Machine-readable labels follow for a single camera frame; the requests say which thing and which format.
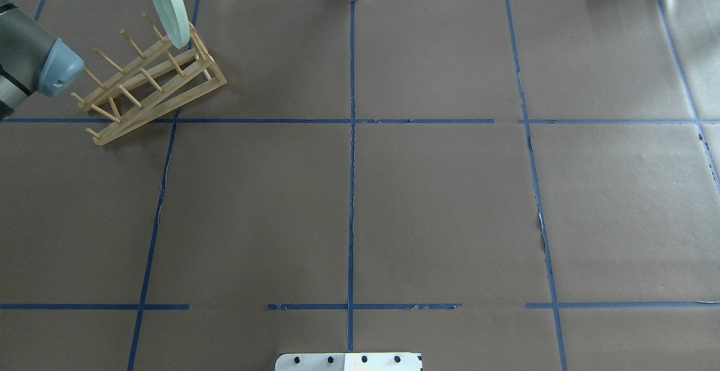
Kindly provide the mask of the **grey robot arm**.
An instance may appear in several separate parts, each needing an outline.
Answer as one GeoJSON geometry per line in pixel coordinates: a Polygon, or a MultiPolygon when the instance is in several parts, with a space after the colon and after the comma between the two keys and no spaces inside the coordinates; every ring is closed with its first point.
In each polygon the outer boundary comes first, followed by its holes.
{"type": "Polygon", "coordinates": [[[11,0],[1,3],[2,120],[35,93],[56,97],[75,82],[83,60],[11,0]]]}

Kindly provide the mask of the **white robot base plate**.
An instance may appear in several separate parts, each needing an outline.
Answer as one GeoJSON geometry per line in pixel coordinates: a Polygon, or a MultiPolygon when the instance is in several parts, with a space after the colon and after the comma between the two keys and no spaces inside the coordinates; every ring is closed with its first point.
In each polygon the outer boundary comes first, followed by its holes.
{"type": "Polygon", "coordinates": [[[422,355],[411,352],[340,352],[280,355],[275,370],[422,370],[422,355]]]}

